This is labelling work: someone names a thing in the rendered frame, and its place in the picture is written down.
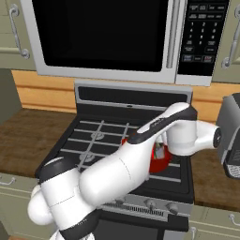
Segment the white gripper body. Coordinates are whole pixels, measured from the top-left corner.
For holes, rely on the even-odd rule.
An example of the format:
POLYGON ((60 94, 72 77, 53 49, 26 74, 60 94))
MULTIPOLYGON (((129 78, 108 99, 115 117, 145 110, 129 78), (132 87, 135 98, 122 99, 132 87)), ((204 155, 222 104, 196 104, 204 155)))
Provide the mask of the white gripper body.
POLYGON ((157 142, 155 144, 155 158, 156 159, 165 158, 165 148, 163 143, 157 142))

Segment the black gas stove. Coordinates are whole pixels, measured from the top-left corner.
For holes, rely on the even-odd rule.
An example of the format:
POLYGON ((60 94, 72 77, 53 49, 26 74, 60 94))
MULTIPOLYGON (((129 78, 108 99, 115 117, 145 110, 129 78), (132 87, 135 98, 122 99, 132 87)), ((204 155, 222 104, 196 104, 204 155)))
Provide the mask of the black gas stove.
MULTIPOLYGON (((192 90, 184 86, 123 82, 75 82, 77 115, 36 170, 54 158, 65 158, 83 172, 113 154, 139 128, 178 102, 190 104, 192 90)), ((189 157, 173 154, 168 167, 149 173, 148 178, 118 205, 115 200, 99 207, 99 218, 124 222, 144 222, 164 231, 163 240, 184 240, 193 205, 193 183, 189 157), (156 203, 149 209, 145 201, 156 203), (176 203, 178 214, 166 207, 176 203)))

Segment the black oven door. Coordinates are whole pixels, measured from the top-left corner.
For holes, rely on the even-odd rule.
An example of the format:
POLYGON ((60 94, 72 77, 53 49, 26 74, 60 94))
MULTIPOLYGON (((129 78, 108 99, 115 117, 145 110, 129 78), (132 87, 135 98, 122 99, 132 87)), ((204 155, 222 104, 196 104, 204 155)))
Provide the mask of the black oven door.
POLYGON ((164 231, 144 222, 101 219, 94 230, 95 240, 163 240, 164 231))

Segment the beige drawer front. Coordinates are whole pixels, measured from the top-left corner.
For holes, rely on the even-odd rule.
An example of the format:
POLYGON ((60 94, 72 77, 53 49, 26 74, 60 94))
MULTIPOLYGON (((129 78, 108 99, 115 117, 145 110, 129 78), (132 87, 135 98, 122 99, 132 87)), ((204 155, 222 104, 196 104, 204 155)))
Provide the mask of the beige drawer front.
MULTIPOLYGON (((197 228, 195 240, 240 240, 240 213, 194 205, 190 227, 197 228)), ((190 231, 185 240, 191 240, 190 231)))
POLYGON ((27 205, 37 181, 34 178, 2 172, 0 176, 16 178, 14 184, 0 186, 0 220, 7 233, 27 240, 49 240, 55 226, 39 226, 33 223, 27 214, 27 205))

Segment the silver microwave oven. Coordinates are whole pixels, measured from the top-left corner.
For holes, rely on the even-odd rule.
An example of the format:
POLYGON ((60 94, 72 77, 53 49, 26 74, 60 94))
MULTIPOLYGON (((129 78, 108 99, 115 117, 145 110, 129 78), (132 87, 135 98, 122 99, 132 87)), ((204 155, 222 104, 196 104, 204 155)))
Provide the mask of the silver microwave oven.
POLYGON ((207 86, 230 0, 21 0, 40 75, 207 86))

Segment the black microwave door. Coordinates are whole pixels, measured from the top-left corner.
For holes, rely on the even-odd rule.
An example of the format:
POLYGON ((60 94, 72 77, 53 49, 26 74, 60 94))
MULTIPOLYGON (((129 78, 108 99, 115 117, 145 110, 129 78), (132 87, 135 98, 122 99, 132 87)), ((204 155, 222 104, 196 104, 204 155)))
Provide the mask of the black microwave door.
POLYGON ((188 0, 180 0, 166 68, 173 0, 21 0, 39 75, 174 83, 188 0))

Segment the beige wall cupboard door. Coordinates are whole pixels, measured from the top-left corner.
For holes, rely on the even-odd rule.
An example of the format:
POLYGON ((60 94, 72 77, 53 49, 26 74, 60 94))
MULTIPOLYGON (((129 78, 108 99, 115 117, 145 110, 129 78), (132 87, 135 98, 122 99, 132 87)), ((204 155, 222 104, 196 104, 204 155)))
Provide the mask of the beige wall cupboard door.
POLYGON ((233 42, 233 35, 238 24, 238 20, 234 17, 234 11, 236 8, 240 8, 240 0, 230 0, 218 48, 217 61, 215 63, 213 74, 214 82, 240 83, 240 36, 237 40, 237 47, 234 52, 231 65, 226 69, 221 67, 222 60, 229 56, 230 48, 233 42))
POLYGON ((35 62, 30 41, 27 34, 21 0, 0 0, 0 68, 35 70, 35 62), (15 38, 12 33, 9 9, 16 4, 20 14, 14 18, 21 47, 30 52, 30 58, 23 58, 18 51, 15 38))

